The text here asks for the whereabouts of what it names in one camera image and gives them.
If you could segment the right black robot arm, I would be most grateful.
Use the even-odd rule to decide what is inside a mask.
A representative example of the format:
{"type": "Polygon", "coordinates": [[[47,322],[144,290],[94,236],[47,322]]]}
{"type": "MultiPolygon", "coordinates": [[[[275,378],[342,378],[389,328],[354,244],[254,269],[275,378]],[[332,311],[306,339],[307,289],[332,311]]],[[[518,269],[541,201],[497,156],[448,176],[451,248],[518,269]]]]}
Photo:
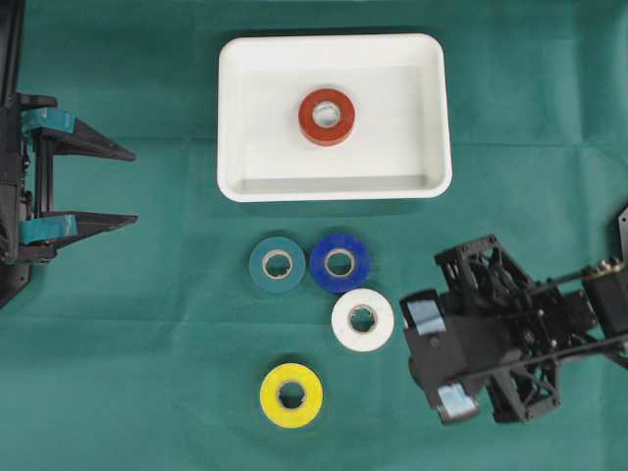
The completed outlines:
{"type": "Polygon", "coordinates": [[[448,290],[399,304],[410,375],[443,424],[477,415],[480,391],[496,422],[527,423],[560,405],[563,361],[600,354],[627,365],[625,260],[535,281],[486,235],[435,262],[448,290]]]}

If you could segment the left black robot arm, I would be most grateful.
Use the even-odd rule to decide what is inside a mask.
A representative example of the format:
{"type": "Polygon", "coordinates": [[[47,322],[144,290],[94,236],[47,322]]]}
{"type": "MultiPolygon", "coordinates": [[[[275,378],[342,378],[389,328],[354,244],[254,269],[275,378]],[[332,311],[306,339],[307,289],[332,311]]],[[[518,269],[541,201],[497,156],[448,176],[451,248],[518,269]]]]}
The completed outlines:
{"type": "Polygon", "coordinates": [[[76,155],[134,161],[124,146],[74,114],[56,98],[17,91],[26,4],[1,4],[1,302],[7,304],[31,281],[35,264],[60,249],[121,229],[135,215],[53,208],[54,158],[76,155]]]}

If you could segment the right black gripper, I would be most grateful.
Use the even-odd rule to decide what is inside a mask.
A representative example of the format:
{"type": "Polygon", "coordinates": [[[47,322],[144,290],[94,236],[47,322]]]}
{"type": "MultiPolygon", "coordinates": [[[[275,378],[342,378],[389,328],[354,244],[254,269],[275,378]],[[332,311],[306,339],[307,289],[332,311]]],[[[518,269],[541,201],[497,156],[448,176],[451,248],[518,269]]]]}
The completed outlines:
{"type": "Polygon", "coordinates": [[[481,390],[500,424],[530,422],[556,409],[561,363],[595,351],[590,331],[597,318],[584,291],[563,294],[556,281],[534,281],[495,235],[449,248],[435,262],[447,292],[414,292],[399,305],[407,338],[439,335],[446,319],[462,348],[464,365],[454,381],[432,386],[441,422],[479,415],[481,390]]]}

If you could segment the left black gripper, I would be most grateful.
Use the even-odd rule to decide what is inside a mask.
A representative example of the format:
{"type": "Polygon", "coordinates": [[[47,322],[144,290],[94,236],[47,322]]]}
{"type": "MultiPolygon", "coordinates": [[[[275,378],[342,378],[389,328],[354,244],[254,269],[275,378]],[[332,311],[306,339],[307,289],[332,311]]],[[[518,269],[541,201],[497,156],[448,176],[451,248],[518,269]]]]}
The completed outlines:
{"type": "Polygon", "coordinates": [[[38,157],[79,155],[135,160],[124,146],[57,105],[52,96],[14,93],[1,107],[1,262],[6,265],[16,262],[19,241],[24,246],[62,248],[121,229],[138,219],[135,215],[66,211],[46,212],[21,221],[25,169],[22,130],[38,157]]]}

